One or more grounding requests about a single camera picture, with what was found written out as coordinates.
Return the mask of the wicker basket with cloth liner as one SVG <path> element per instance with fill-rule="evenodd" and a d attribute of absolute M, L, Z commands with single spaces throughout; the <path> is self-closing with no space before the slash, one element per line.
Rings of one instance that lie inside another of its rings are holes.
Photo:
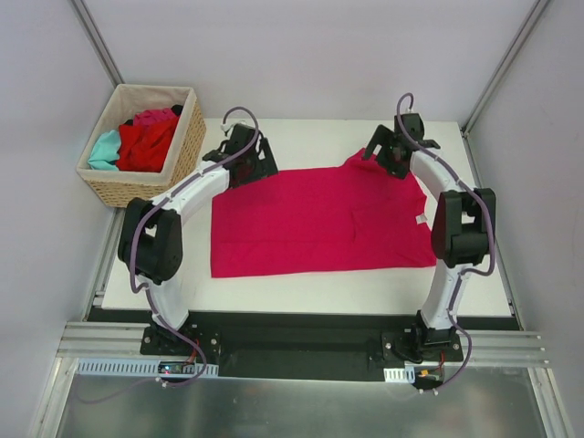
<path fill-rule="evenodd" d="M 182 115 L 160 172 L 92 170 L 88 159 L 99 136 L 118 128 L 144 110 L 182 106 Z M 77 164 L 78 176 L 109 207 L 124 208 L 140 197 L 149 199 L 170 189 L 189 173 L 198 161 L 206 133 L 199 100 L 190 87 L 118 85 L 91 132 Z"/>

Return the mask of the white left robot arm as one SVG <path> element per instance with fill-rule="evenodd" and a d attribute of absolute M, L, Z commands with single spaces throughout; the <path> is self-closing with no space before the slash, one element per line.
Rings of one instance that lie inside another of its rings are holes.
<path fill-rule="evenodd" d="M 179 279 L 183 226 L 215 196 L 278 173 L 262 131 L 239 122 L 227 134 L 193 172 L 149 200 L 133 198 L 124 215 L 118 259 L 129 271 L 131 291 L 145 292 L 152 319 L 165 328 L 161 343 L 174 355 L 193 344 L 193 333 L 183 326 L 189 309 Z"/>

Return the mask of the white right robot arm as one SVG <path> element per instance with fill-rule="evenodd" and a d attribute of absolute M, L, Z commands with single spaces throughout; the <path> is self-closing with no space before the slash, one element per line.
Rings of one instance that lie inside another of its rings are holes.
<path fill-rule="evenodd" d="M 496 196 L 472 188 L 438 155 L 440 146 L 424 138 L 417 113 L 394 117 L 394 128 L 379 125 L 363 158 L 375 161 L 390 176 L 417 177 L 437 201 L 431 247 L 437 259 L 430 292 L 410 331 L 391 343 L 391 352 L 413 363 L 431 360 L 459 342 L 457 313 L 471 274 L 489 276 L 495 268 Z"/>

